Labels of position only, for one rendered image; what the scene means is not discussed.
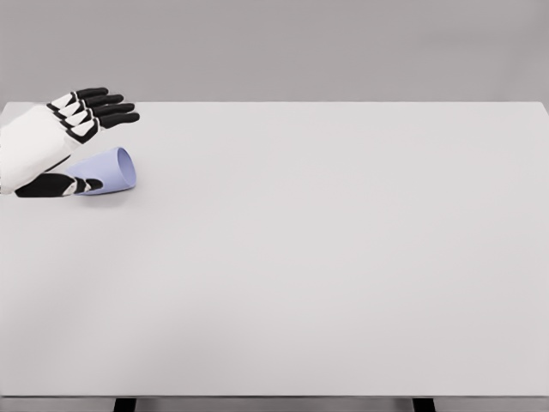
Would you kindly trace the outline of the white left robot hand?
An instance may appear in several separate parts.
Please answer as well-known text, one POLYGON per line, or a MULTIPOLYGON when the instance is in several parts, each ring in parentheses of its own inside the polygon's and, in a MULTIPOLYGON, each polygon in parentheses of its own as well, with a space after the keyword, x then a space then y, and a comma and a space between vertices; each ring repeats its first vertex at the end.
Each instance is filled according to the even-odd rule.
POLYGON ((96 192, 104 183, 53 170, 103 130, 140 119, 108 88, 76 89, 36 104, 0 127, 0 195, 53 198, 96 192))

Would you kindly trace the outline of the lavender plastic cup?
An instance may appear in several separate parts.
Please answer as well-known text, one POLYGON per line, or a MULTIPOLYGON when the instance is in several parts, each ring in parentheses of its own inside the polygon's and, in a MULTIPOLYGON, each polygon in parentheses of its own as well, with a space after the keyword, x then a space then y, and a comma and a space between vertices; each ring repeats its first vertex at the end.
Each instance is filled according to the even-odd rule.
POLYGON ((133 189, 136 186, 136 170, 129 153, 121 147, 111 148, 69 166, 69 176, 80 179, 97 179, 103 186, 82 193, 82 196, 102 195, 133 189))

